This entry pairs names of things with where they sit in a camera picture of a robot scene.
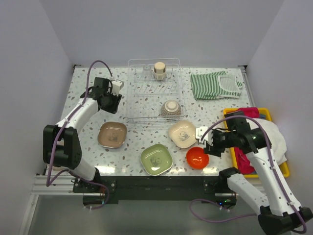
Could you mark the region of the orange round bowl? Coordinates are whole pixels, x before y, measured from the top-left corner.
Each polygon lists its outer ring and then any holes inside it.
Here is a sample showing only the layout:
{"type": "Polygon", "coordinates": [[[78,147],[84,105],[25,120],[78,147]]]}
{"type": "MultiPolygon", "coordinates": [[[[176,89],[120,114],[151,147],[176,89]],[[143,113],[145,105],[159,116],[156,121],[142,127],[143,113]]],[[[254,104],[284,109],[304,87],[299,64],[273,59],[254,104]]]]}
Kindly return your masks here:
{"type": "Polygon", "coordinates": [[[209,155],[201,147],[192,147],[186,153],[186,161],[193,169],[204,169],[209,164],[209,155]]]}

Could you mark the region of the brown square panda plate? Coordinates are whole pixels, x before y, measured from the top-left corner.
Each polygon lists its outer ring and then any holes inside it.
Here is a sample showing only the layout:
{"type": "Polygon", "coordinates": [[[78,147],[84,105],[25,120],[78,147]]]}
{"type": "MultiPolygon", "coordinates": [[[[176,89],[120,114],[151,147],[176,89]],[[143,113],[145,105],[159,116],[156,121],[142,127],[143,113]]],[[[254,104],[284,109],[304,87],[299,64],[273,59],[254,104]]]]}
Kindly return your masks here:
{"type": "Polygon", "coordinates": [[[104,123],[98,133],[98,143],[106,148],[119,148],[125,142],[127,135],[127,127],[120,122],[104,123]]]}

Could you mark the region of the cream square panda plate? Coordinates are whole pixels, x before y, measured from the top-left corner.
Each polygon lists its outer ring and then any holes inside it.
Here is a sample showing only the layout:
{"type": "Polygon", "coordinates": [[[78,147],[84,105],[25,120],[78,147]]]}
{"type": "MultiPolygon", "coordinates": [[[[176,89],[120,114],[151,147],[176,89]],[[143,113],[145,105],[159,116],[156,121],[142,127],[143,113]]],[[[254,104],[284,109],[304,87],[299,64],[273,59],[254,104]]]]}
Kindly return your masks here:
{"type": "Polygon", "coordinates": [[[193,123],[180,120],[169,128],[168,134],[177,147],[185,149],[197,142],[195,132],[196,128],[193,123]]]}

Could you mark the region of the white wire dish rack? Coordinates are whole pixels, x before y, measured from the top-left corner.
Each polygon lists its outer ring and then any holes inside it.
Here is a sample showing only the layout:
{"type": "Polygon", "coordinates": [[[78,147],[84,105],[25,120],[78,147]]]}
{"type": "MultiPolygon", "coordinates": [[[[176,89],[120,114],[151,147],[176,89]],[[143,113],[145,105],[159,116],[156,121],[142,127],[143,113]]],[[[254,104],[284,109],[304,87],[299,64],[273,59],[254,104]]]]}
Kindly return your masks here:
{"type": "Polygon", "coordinates": [[[166,121],[160,116],[160,109],[167,100],[175,100],[181,106],[182,119],[186,114],[184,87],[178,58],[131,59],[128,61],[128,84],[126,118],[131,124],[167,125],[175,122],[166,121]],[[154,78],[154,64],[164,62],[166,77],[162,81],[154,78]],[[150,65],[152,76],[142,79],[142,70],[150,65]]]}

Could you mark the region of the clear glass cup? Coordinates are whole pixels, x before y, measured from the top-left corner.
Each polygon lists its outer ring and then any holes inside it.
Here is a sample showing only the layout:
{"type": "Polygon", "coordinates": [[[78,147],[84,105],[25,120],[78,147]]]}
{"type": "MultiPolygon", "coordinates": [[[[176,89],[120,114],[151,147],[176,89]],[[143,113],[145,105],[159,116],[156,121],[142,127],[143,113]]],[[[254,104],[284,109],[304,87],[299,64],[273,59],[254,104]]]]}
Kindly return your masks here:
{"type": "Polygon", "coordinates": [[[142,70],[142,79],[149,79],[152,76],[152,69],[150,65],[145,65],[142,70]]]}

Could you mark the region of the cream steel-lined cup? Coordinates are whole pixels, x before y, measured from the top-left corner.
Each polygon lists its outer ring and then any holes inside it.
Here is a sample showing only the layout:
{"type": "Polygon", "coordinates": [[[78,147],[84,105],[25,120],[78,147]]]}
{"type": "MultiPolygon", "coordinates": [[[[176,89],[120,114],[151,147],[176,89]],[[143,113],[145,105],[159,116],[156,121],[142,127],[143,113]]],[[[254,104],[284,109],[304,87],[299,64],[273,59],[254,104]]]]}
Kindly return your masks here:
{"type": "Polygon", "coordinates": [[[166,77],[166,65],[164,62],[156,62],[154,64],[154,78],[162,81],[166,77]]]}

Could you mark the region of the patterned round bowl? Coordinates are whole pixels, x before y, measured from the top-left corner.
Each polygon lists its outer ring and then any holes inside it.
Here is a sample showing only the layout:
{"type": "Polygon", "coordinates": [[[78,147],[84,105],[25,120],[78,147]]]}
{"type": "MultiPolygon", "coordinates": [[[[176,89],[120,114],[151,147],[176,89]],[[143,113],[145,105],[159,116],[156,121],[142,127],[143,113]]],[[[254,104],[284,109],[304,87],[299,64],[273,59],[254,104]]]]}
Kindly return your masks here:
{"type": "Polygon", "coordinates": [[[181,113],[181,106],[175,100],[167,100],[160,109],[160,116],[169,122],[176,122],[181,116],[181,113]]]}

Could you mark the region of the green square panda plate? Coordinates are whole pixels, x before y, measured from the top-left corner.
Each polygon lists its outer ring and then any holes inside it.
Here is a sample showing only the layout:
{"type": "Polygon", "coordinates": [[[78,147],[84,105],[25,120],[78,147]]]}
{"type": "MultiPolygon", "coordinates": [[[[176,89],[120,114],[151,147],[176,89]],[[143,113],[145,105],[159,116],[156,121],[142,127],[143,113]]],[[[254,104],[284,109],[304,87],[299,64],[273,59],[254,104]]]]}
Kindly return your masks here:
{"type": "Polygon", "coordinates": [[[140,156],[145,171],[151,176],[158,176],[171,169],[173,158],[167,147],[155,144],[145,149],[140,156]]]}

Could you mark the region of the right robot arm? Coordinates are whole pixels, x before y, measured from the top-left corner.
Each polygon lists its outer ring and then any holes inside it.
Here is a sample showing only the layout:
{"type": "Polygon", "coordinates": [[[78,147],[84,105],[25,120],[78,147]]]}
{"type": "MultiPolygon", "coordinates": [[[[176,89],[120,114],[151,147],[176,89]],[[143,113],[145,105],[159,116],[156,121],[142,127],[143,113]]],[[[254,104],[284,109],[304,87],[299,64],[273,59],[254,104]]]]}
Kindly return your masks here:
{"type": "Polygon", "coordinates": [[[205,146],[205,154],[217,157],[227,148],[242,150],[265,192],[259,191],[234,167],[220,171],[216,188],[239,194],[254,210],[265,234],[305,234],[306,223],[313,218],[313,212],[302,206],[289,188],[261,124],[241,111],[228,113],[223,121],[226,122],[226,130],[218,130],[216,124],[196,128],[196,140],[205,146]]]}

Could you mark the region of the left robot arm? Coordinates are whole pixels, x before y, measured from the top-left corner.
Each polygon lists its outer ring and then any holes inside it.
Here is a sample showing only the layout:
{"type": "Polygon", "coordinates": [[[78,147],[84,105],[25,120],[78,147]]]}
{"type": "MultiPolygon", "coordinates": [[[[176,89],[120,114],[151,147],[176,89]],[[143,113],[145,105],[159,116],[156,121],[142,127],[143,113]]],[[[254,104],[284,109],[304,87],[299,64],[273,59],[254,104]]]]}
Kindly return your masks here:
{"type": "Polygon", "coordinates": [[[86,89],[65,118],[44,128],[43,161],[48,165],[47,186],[57,178],[51,178],[52,168],[60,167],[62,172],[84,179],[84,186],[90,192],[101,188],[101,180],[96,177],[98,170],[83,159],[79,134],[98,111],[117,112],[123,87],[123,81],[96,77],[93,86],[86,89]]]}

